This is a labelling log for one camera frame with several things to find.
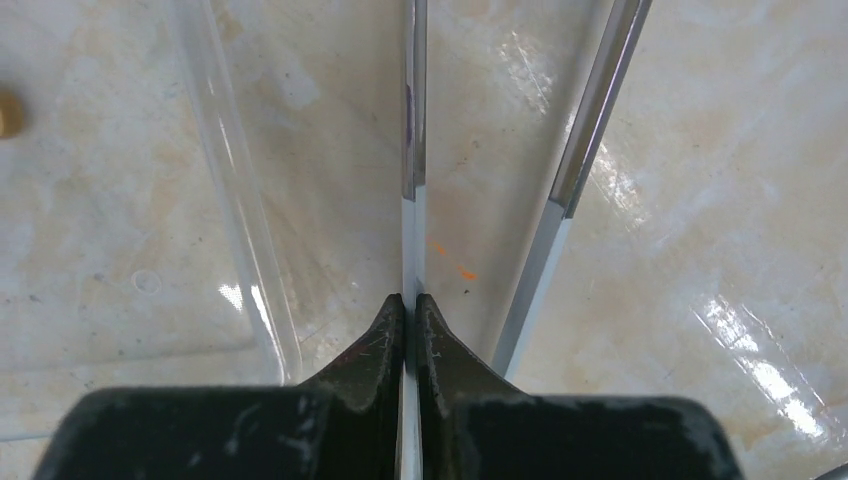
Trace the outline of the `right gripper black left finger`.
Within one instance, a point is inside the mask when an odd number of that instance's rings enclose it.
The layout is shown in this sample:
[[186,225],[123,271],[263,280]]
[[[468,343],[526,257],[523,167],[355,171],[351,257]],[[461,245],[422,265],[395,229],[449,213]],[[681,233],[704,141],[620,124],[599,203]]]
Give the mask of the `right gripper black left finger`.
[[295,386],[118,387],[64,416],[38,479],[353,479],[393,474],[405,308]]

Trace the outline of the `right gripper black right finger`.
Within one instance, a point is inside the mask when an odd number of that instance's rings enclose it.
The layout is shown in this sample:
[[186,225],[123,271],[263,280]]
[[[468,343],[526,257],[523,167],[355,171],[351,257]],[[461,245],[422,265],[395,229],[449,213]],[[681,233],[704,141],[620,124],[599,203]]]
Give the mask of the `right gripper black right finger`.
[[426,479],[741,479],[725,432],[682,397],[531,395],[415,310]]

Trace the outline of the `steel tongs white handle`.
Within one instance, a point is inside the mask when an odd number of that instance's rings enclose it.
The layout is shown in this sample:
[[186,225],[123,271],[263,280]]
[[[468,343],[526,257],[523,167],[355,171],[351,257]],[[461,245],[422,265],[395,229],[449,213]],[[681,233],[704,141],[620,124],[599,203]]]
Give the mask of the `steel tongs white handle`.
[[[578,105],[550,193],[533,236],[493,356],[497,375],[511,379],[526,350],[542,302],[630,65],[651,4],[616,1]],[[396,476],[424,476],[423,427],[414,302],[426,280],[426,138],[428,4],[403,4],[402,294],[406,309]]]

